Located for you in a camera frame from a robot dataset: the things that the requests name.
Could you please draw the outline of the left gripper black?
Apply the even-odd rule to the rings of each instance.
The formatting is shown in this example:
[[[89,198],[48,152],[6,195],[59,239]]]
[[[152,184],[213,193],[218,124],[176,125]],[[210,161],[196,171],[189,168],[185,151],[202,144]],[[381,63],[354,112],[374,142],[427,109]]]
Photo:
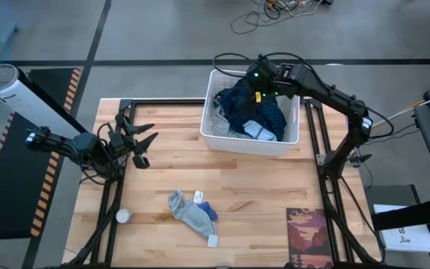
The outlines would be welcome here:
[[[143,157],[144,153],[147,153],[151,143],[158,136],[155,132],[145,139],[138,141],[134,138],[135,135],[140,135],[152,127],[155,126],[154,123],[145,124],[142,126],[133,126],[129,123],[129,119],[124,114],[117,114],[115,116],[116,128],[118,131],[110,130],[108,132],[110,138],[110,148],[112,150],[113,156],[120,157],[123,154],[129,152],[134,153],[132,158],[134,165],[139,169],[146,169],[150,166],[149,160]]]

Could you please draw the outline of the navy dotted garment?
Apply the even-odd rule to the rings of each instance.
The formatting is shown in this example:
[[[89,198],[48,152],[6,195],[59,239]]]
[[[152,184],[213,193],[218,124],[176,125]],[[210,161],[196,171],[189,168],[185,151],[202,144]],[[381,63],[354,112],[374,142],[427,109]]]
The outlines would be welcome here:
[[[249,137],[244,132],[243,124],[254,120],[265,129],[272,132],[277,141],[282,141],[287,121],[277,101],[263,102],[254,114],[245,112],[245,100],[249,95],[246,80],[240,79],[234,86],[221,90],[216,95],[224,96],[223,113],[238,136]]]

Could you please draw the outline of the light blue garment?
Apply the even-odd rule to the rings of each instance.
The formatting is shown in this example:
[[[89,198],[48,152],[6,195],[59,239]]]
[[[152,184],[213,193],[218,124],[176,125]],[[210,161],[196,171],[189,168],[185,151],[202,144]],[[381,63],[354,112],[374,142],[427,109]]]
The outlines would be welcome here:
[[[264,141],[277,141],[276,136],[265,129],[254,120],[249,120],[243,124],[244,132],[247,133],[252,139]]]

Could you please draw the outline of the white plastic laundry basket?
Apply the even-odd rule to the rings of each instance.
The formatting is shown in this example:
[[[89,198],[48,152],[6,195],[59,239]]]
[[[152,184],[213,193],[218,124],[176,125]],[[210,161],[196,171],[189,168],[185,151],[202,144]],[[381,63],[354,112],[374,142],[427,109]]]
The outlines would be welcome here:
[[[202,113],[200,133],[205,139],[209,149],[246,153],[253,155],[280,156],[292,149],[299,140],[300,124],[300,97],[289,99],[286,96],[277,97],[276,101],[281,109],[287,126],[284,128],[284,137],[280,142],[242,139],[238,137],[218,136],[213,132],[215,95],[225,88],[232,87],[239,78],[225,75],[216,69],[212,70],[208,80],[207,93]]]

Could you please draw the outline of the small white ball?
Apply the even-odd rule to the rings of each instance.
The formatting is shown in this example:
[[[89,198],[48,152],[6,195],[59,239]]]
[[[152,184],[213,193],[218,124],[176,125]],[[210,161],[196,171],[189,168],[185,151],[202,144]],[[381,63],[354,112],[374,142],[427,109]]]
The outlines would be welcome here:
[[[132,219],[132,211],[128,208],[121,208],[116,213],[116,221],[120,224],[130,223]]]

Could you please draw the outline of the grey sock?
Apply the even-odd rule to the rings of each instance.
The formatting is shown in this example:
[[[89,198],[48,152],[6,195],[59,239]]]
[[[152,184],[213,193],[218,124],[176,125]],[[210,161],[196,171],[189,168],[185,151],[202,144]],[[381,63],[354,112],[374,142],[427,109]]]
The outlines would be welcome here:
[[[200,209],[192,199],[187,199],[179,190],[174,190],[168,198],[168,205],[176,220],[181,220],[204,238],[216,235],[216,225],[207,212]]]

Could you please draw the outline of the blue purple sock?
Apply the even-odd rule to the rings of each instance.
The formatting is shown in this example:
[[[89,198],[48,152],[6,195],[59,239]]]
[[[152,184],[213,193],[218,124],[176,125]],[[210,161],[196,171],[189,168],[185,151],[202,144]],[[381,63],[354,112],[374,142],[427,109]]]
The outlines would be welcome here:
[[[212,221],[218,220],[218,215],[214,209],[211,208],[209,202],[202,202],[198,204],[198,207],[203,210]]]

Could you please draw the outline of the black table clamp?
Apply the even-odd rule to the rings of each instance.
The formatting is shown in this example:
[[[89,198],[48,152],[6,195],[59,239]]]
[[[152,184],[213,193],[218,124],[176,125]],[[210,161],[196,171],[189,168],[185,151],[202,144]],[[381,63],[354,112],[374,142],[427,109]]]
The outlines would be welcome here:
[[[373,155],[366,154],[362,155],[360,153],[353,152],[346,160],[346,163],[353,167],[359,168],[365,161],[369,160]]]

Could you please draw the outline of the white tower fan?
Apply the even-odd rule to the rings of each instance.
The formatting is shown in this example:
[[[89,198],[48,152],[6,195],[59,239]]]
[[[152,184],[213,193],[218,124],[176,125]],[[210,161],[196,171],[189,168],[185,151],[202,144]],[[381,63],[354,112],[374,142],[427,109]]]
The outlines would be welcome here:
[[[0,64],[0,101],[34,125],[46,126],[58,135],[72,138],[86,129],[70,114],[75,104],[81,71],[73,69],[61,86],[49,79],[46,87],[20,68]]]

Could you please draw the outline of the black orange-striped floor mat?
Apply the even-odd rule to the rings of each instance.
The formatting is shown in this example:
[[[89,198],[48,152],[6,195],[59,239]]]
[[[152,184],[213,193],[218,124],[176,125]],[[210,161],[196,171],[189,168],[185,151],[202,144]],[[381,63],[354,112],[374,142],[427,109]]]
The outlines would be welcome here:
[[[25,74],[43,87],[46,79],[61,86],[68,82],[73,69],[79,68],[36,69]],[[70,112],[74,118],[78,100],[77,88]],[[39,127],[8,108],[11,112],[0,135],[0,239],[38,238],[43,232],[64,157],[55,152],[29,150],[25,145],[28,132]]]

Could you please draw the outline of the thin white rod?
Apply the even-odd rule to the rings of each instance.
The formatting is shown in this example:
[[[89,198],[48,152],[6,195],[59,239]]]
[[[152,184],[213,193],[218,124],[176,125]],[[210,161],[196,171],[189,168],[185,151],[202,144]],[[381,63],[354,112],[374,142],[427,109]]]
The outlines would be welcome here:
[[[382,125],[382,124],[387,123],[387,121],[388,121],[388,120],[394,120],[394,119],[396,119],[397,117],[399,117],[399,116],[401,116],[401,115],[403,115],[403,114],[405,114],[405,113],[407,113],[407,112],[409,112],[409,111],[412,111],[412,110],[413,110],[414,108],[416,108],[416,107],[423,106],[423,105],[427,105],[427,104],[430,104],[430,100],[427,100],[427,101],[425,101],[425,100],[420,100],[420,101],[418,101],[418,102],[415,102],[414,104],[412,104],[412,105],[408,106],[406,109],[404,109],[404,110],[402,110],[402,111],[398,112],[397,114],[394,114],[394,115],[392,115],[392,116],[388,117],[386,120],[381,120],[381,121],[379,121],[379,122],[377,122],[377,123],[374,123],[374,124],[373,124],[373,128],[375,129],[375,128],[377,128],[378,126],[380,126],[380,125]]]

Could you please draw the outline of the maroon patterned book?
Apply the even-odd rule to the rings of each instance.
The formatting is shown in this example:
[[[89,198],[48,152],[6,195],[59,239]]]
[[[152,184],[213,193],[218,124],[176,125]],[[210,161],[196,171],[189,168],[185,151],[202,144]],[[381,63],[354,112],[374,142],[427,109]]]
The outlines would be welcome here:
[[[287,208],[290,263],[295,268],[331,269],[330,239],[322,209]]]

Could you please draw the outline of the black flat bar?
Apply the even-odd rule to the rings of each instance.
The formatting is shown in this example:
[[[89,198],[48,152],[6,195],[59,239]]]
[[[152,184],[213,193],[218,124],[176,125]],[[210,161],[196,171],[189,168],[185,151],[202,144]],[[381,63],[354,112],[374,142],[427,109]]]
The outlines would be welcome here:
[[[376,231],[430,224],[430,201],[373,214],[371,218]]]

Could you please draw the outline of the white paper sheet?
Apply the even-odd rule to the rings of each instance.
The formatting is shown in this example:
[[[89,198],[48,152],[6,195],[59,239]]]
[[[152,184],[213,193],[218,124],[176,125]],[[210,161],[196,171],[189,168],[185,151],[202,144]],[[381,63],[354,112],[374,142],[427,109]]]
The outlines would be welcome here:
[[[381,230],[380,237],[386,250],[430,253],[430,231],[425,224]]]

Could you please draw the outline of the black aluminium rig frame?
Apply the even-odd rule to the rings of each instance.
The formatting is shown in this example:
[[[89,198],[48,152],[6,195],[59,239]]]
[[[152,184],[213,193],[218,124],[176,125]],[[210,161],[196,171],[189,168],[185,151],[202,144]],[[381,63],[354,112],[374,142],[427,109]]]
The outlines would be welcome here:
[[[209,149],[199,131],[203,106],[145,104],[102,99],[94,130],[123,113],[150,124],[156,139],[150,166],[128,164],[120,205],[132,212],[127,224],[104,231],[97,261],[115,268],[279,268],[289,259],[289,208],[321,208],[320,182],[311,130],[322,137],[316,112],[299,112],[299,140],[284,155],[269,157]],[[168,206],[169,194],[201,191],[217,212],[216,247],[180,220]]]

